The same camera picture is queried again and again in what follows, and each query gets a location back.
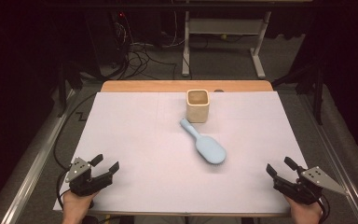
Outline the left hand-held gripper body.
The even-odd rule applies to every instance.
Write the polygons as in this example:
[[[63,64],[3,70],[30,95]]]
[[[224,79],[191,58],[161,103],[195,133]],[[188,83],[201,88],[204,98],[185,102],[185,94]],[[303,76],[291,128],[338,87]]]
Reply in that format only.
[[[70,190],[78,196],[88,196],[103,188],[103,175],[92,177],[89,161],[76,157],[73,161],[65,182],[69,184]]]

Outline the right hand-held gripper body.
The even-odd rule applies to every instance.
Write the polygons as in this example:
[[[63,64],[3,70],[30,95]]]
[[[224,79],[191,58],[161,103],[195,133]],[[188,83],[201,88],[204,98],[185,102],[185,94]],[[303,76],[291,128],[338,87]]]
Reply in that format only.
[[[323,190],[346,195],[347,191],[320,167],[296,169],[298,179],[296,183],[279,178],[279,192],[297,203],[310,205],[316,203],[323,196]]]

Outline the light blue hairbrush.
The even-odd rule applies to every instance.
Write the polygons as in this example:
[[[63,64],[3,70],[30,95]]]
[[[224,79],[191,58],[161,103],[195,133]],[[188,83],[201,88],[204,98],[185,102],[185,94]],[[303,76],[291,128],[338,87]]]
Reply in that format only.
[[[187,120],[181,119],[180,125],[195,139],[195,147],[201,157],[210,164],[221,164],[227,157],[226,150],[212,137],[200,134]]]

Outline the beige square cup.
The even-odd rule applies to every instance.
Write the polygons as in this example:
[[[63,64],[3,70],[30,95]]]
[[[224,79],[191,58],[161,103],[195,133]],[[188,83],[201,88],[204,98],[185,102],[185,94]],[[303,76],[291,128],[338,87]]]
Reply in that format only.
[[[189,90],[186,92],[186,119],[189,122],[203,123],[209,116],[209,92]]]

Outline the person's right hand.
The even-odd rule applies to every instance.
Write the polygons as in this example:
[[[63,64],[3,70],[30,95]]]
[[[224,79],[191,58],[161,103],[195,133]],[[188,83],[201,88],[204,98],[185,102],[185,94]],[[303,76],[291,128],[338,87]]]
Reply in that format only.
[[[322,208],[319,204],[301,204],[295,202],[287,196],[285,196],[284,199],[290,205],[291,217],[295,224],[319,224],[323,214]]]

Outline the person's left hand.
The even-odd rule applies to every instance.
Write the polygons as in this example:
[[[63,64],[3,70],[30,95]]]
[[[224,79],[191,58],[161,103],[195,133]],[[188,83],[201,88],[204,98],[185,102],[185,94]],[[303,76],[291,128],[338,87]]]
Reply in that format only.
[[[81,224],[96,195],[97,192],[88,196],[78,196],[72,191],[65,192],[63,194],[62,224]]]

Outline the white table mat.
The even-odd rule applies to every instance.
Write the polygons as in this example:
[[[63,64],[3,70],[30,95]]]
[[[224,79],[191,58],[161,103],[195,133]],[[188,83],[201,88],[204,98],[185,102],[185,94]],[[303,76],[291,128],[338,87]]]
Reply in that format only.
[[[93,168],[119,170],[94,200],[102,214],[278,217],[288,204],[266,168],[297,178],[284,159],[304,165],[303,154],[275,91],[213,92],[206,122],[195,127],[226,149],[219,165],[195,149],[180,125],[182,92],[101,92],[96,96],[76,156],[103,155]]]

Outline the black stand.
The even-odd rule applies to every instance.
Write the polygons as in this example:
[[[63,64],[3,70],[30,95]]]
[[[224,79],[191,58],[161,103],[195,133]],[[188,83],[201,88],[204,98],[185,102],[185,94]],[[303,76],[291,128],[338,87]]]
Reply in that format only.
[[[281,84],[296,83],[297,94],[312,93],[312,115],[319,125],[322,125],[322,102],[323,102],[323,85],[324,74],[319,62],[308,63],[287,75],[274,80],[271,85],[273,88]]]
[[[63,62],[58,68],[59,118],[63,116],[67,107],[66,84],[69,84],[73,90],[82,89],[80,71],[77,64],[73,61]]]

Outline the person's legs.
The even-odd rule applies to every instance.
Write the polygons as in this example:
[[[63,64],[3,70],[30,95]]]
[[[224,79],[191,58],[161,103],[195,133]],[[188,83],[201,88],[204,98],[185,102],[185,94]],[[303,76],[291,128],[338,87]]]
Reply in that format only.
[[[241,218],[135,216],[134,224],[241,224]]]

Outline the dark computer tower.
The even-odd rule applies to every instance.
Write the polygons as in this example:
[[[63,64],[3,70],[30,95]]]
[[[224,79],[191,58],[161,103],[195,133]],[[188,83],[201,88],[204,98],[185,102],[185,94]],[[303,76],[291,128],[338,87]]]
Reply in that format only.
[[[126,50],[117,35],[118,25],[113,14],[106,11],[86,13],[89,33],[99,64],[122,64]]]

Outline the aluminium floor rail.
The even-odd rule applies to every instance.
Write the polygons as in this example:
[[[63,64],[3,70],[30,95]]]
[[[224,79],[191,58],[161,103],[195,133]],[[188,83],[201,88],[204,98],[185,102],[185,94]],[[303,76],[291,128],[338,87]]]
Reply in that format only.
[[[36,132],[10,177],[0,192],[0,224],[16,224],[30,200],[44,166],[52,151],[63,123],[73,108],[78,91],[69,90],[64,99],[66,108],[61,111],[58,92],[52,94],[55,101],[52,111]]]
[[[322,123],[313,115],[309,96],[299,95],[310,121],[322,140],[324,156],[335,178],[347,191],[346,199],[358,223],[358,146],[329,94],[322,104]]]

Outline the white metal desk frame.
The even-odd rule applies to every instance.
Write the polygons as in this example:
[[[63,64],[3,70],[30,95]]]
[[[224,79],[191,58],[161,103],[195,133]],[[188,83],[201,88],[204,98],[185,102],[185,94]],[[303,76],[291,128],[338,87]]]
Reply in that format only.
[[[191,19],[189,12],[187,12],[185,16],[182,76],[188,77],[190,75],[189,37],[191,35],[256,35],[256,45],[249,51],[257,76],[260,79],[265,79],[266,74],[259,58],[259,51],[269,26],[270,16],[271,12],[267,11],[264,18],[259,20]]]

